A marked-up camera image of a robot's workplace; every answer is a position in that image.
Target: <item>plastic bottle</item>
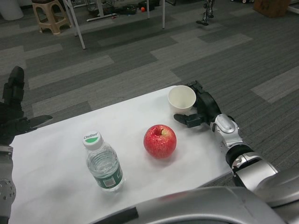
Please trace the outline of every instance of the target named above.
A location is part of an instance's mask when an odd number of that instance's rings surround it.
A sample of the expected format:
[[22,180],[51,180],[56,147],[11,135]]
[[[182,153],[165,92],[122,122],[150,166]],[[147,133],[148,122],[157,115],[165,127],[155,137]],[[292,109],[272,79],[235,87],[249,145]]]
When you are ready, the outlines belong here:
[[87,151],[87,166],[98,185],[104,191],[119,189],[124,178],[114,149],[97,131],[87,133],[83,137],[83,145]]

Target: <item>stool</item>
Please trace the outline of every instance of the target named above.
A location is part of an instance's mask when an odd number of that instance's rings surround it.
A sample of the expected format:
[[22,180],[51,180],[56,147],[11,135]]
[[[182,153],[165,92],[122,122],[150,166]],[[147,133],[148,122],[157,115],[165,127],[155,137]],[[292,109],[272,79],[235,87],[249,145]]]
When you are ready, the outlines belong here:
[[[60,11],[62,12],[63,16],[55,15],[53,11],[54,5],[57,5],[60,8]],[[57,35],[60,34],[60,27],[62,25],[68,24],[71,27],[69,18],[67,17],[65,11],[63,10],[58,0],[32,0],[32,6],[41,33],[43,32],[43,28],[48,28],[52,31],[54,35]],[[36,11],[38,7],[45,12],[47,18],[43,20],[39,18]]]

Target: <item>bottle cap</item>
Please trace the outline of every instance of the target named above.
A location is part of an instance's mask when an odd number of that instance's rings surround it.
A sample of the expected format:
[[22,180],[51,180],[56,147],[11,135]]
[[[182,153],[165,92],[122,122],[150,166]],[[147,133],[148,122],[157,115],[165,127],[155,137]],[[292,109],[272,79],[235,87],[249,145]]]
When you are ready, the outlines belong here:
[[88,132],[86,135],[83,136],[82,141],[83,145],[88,150],[97,150],[104,143],[102,135],[97,131]]

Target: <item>white paper cup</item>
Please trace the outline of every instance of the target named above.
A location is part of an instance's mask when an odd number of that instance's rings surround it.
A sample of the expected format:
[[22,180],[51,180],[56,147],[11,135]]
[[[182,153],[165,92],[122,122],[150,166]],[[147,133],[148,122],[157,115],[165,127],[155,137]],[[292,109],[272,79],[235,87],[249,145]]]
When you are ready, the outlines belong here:
[[188,86],[178,85],[168,93],[168,102],[173,113],[185,114],[196,101],[195,92]]

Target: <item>red apple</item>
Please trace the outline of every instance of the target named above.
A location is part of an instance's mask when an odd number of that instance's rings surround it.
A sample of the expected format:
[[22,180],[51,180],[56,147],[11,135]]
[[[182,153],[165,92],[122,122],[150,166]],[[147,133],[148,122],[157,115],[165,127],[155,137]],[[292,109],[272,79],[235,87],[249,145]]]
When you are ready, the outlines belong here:
[[177,137],[166,125],[155,125],[145,133],[143,145],[148,153],[162,159],[170,156],[177,146]]

